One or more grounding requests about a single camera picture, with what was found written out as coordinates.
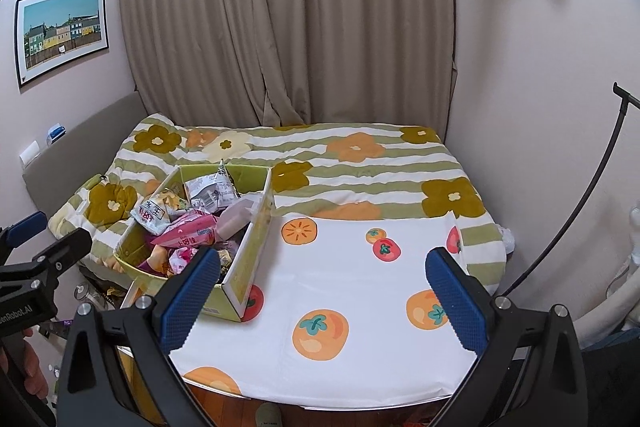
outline beige curtain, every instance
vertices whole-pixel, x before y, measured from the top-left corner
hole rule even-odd
[[[134,77],[178,123],[423,124],[444,135],[453,0],[120,0]]]

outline framed picture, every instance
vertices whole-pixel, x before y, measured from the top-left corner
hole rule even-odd
[[[15,64],[20,87],[109,47],[104,0],[18,0]]]

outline wooden floor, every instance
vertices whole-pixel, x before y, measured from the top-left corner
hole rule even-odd
[[[218,427],[255,427],[255,410],[260,400],[239,399],[210,393],[197,387],[191,392]],[[284,427],[389,427],[415,422],[430,416],[435,405],[402,407],[383,411],[327,412],[309,411],[294,405],[281,405]]]

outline wall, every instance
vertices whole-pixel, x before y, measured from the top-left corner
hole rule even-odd
[[[41,149],[46,147],[51,125],[60,122],[69,129],[134,89],[122,38],[120,6],[118,0],[106,0],[110,48],[51,71],[20,92],[14,57],[15,2],[0,0],[0,27],[4,28],[0,32],[0,227],[36,210],[22,181],[18,154],[34,139]],[[42,232],[15,250],[10,263],[30,261],[52,241],[48,230]],[[73,316],[76,305],[72,290],[78,276],[69,273],[61,278],[56,291],[61,318]],[[59,361],[50,344],[40,339],[35,342],[45,366]]]
[[[457,0],[458,81],[447,146],[517,248],[505,289],[539,255],[588,185],[615,124],[617,81],[640,94],[640,0]],[[604,298],[630,251],[640,198],[640,112],[578,219],[514,291],[578,317]]]

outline gray headboard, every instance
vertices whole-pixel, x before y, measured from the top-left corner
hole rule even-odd
[[[133,92],[47,147],[22,174],[36,208],[51,217],[85,181],[104,174],[122,142],[146,116],[140,95]]]

